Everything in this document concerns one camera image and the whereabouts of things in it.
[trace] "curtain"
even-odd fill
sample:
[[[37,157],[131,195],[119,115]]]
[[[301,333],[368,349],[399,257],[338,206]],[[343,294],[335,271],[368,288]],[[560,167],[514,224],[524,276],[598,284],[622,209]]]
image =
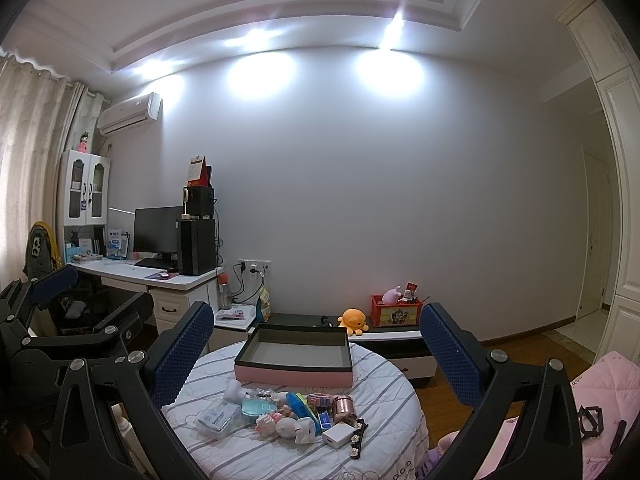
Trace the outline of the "curtain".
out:
[[[80,83],[0,57],[0,289],[23,277],[31,226],[42,220],[57,232],[60,156],[71,131],[80,131],[78,141],[93,133],[103,100]]]
[[[95,123],[98,121],[103,104],[103,95],[96,94],[92,96],[89,94],[88,89],[84,88],[66,138],[65,150],[77,150],[80,144],[80,137],[82,137],[82,134],[88,133],[89,140],[86,144],[86,150],[89,153],[95,153],[93,150]]]

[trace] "rose gold container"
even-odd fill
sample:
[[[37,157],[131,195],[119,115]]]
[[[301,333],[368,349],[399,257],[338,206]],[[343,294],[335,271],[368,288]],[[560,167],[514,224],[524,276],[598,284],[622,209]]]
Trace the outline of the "rose gold container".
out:
[[[334,412],[334,424],[346,422],[353,424],[356,421],[356,410],[353,407],[353,399],[348,395],[338,395],[332,404]]]

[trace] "striped tablecloth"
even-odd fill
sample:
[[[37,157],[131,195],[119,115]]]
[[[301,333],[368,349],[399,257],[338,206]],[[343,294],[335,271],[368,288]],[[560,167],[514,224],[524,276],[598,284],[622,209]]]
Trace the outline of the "striped tablecloth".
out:
[[[298,446],[292,440],[263,438],[250,426],[223,440],[211,440],[195,429],[195,419],[211,401],[222,397],[234,378],[237,343],[200,358],[182,391],[162,411],[194,460],[210,479],[216,480],[407,480],[429,446],[424,414],[415,391],[405,376],[385,358],[351,343],[351,388],[297,388],[283,385],[278,391],[324,391],[353,397],[358,417],[369,424],[362,456],[353,460],[351,446],[333,449],[315,442]]]

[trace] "computer tower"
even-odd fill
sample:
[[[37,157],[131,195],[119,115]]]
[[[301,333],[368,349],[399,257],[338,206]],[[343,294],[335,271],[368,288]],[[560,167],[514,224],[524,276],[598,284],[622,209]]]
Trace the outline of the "computer tower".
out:
[[[199,276],[217,266],[215,219],[180,220],[178,226],[178,272],[187,276]]]
[[[213,218],[213,188],[207,186],[187,186],[186,194],[187,214],[198,218]]]

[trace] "pink blanket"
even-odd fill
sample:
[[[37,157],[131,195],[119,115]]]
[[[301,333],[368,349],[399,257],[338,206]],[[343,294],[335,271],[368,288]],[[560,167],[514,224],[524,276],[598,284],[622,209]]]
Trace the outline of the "pink blanket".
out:
[[[640,368],[619,353],[610,352],[573,381],[571,388],[574,392],[576,410],[580,406],[602,408],[604,431],[599,437],[588,438],[582,442],[582,478],[593,480],[611,458],[609,448],[620,420],[626,420],[628,431],[640,412]],[[517,420],[510,418],[504,421],[476,479],[495,470]],[[430,454],[433,456],[435,451],[438,458],[442,457],[457,434],[456,431],[441,438],[435,450],[430,450]]]

